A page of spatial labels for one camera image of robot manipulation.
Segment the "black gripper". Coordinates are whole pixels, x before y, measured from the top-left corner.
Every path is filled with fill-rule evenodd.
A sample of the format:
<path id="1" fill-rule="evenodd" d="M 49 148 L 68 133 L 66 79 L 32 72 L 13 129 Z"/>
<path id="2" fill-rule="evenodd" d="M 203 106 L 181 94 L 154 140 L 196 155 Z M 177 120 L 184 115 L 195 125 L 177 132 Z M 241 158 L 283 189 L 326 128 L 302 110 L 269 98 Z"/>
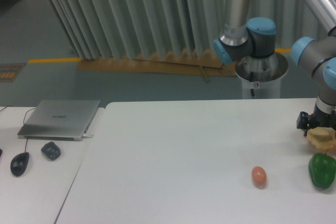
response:
<path id="1" fill-rule="evenodd" d="M 316 101 L 313 114 L 301 111 L 296 121 L 297 129 L 303 131 L 303 136 L 306 137 L 308 131 L 314 127 L 311 120 L 312 115 L 318 122 L 319 127 L 327 127 L 335 130 L 335 105 L 329 105 L 323 101 Z"/>

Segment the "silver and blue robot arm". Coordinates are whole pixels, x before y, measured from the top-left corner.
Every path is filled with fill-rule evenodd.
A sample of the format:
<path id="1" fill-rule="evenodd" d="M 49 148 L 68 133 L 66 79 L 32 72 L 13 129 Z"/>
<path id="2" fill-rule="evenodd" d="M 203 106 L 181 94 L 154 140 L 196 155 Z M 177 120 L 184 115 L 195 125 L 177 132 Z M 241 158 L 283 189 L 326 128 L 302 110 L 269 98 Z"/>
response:
<path id="1" fill-rule="evenodd" d="M 306 0 L 326 29 L 325 39 L 298 39 L 291 47 L 293 62 L 319 86 L 312 114 L 301 112 L 297 128 L 335 128 L 335 0 Z M 275 55 L 276 25 L 269 18 L 247 19 L 249 0 L 226 0 L 225 27 L 214 40 L 214 49 L 224 64 L 242 63 L 236 73 L 250 82 L 280 78 L 282 58 Z"/>

